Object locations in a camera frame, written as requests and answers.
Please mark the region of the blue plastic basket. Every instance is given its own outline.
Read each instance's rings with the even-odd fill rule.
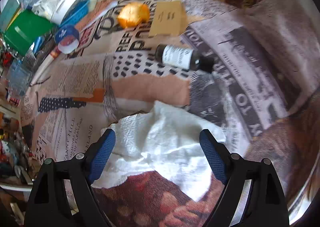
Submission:
[[[66,24],[76,25],[89,12],[89,2],[90,0],[85,0],[77,4],[75,8],[63,20],[60,27]]]

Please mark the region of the white paper towel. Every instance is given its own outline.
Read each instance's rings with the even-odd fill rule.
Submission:
[[[155,170],[194,201],[209,189],[212,171],[200,147],[199,133],[207,128],[218,142],[224,142],[220,127],[156,101],[150,113],[123,118],[110,128],[116,133],[116,144],[92,187],[110,188],[130,175]]]

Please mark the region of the white label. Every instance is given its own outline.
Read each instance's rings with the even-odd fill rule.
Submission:
[[[188,70],[190,68],[192,49],[168,45],[164,48],[162,62]]]

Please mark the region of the green box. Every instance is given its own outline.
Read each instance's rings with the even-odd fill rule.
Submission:
[[[6,44],[25,56],[33,42],[54,27],[47,19],[25,10],[13,21],[4,33]]]

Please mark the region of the brown bottle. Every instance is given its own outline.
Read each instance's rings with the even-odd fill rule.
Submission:
[[[196,50],[174,45],[159,44],[156,48],[156,61],[186,70],[203,70],[211,73],[213,60],[205,59]]]

